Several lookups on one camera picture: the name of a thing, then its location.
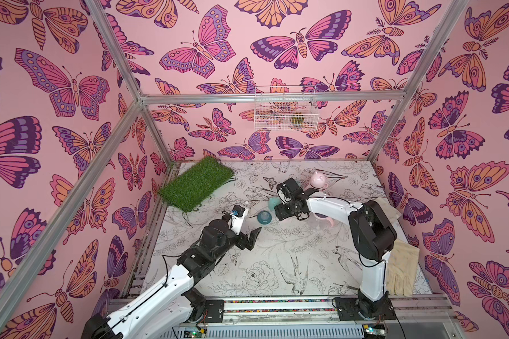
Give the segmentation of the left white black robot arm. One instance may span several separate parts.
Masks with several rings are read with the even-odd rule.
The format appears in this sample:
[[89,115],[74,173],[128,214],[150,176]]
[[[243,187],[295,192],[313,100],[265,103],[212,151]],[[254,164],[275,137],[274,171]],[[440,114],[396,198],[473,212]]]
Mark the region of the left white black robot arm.
[[201,310],[205,299],[195,285],[212,272],[233,247],[252,250],[261,227],[241,232],[242,219],[212,220],[165,276],[128,305],[104,317],[92,316],[82,338],[159,338]]

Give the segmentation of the dark teal nipple collar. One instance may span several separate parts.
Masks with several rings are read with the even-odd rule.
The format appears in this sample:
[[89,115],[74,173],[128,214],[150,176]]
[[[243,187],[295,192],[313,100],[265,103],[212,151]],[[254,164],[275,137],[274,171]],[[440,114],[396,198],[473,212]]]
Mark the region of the dark teal nipple collar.
[[257,221],[261,225],[268,225],[272,222],[272,215],[267,210],[262,210],[257,214]]

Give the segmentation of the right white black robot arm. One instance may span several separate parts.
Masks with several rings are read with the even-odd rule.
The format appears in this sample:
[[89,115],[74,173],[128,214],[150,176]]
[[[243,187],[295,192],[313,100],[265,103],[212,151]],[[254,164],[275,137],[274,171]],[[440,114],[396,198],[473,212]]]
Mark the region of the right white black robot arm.
[[280,221],[292,217],[301,221],[315,214],[349,226],[362,265],[356,309],[363,319],[379,317],[388,301],[387,264],[397,239],[397,232],[379,203],[352,203],[321,194],[315,188],[304,190],[293,178],[278,184],[277,194],[281,203],[274,211]]

